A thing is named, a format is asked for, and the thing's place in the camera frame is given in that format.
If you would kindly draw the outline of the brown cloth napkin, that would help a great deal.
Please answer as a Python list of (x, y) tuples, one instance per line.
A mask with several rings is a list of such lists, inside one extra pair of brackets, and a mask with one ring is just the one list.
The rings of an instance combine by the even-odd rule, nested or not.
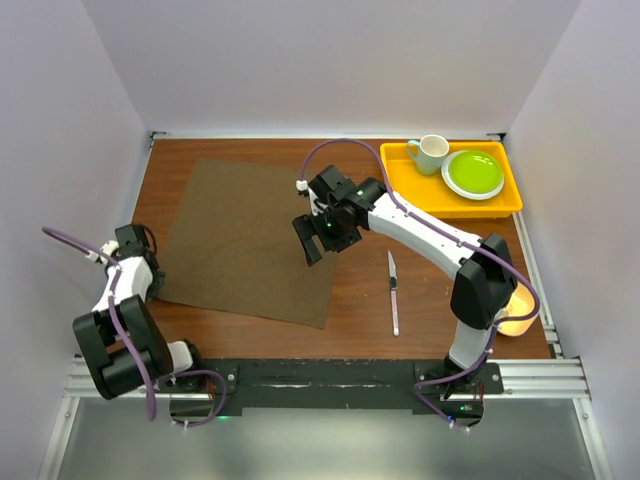
[(307, 212), (291, 168), (196, 162), (162, 250), (160, 299), (325, 327), (337, 258), (308, 266), (292, 226)]

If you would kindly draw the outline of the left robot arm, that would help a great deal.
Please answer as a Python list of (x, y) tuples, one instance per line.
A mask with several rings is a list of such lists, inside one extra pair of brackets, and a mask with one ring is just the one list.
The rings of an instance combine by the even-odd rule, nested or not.
[(143, 224), (115, 230), (102, 251), (107, 286), (93, 309), (77, 317), (73, 333), (99, 394), (111, 400), (145, 384), (138, 368), (154, 382), (171, 375), (185, 392), (200, 390), (207, 368), (188, 340), (167, 342), (147, 303), (157, 297), (166, 273), (157, 260), (157, 242)]

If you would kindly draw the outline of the knife with pink handle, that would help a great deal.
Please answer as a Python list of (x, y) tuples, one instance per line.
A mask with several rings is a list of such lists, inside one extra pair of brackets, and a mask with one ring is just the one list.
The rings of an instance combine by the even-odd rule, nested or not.
[(390, 301), (391, 301), (391, 315), (392, 315), (392, 330), (393, 335), (398, 337), (400, 335), (399, 328), (399, 315), (398, 315), (398, 302), (397, 302), (397, 271), (394, 257), (390, 250), (387, 251), (388, 259), (388, 273), (389, 273), (389, 287), (390, 287)]

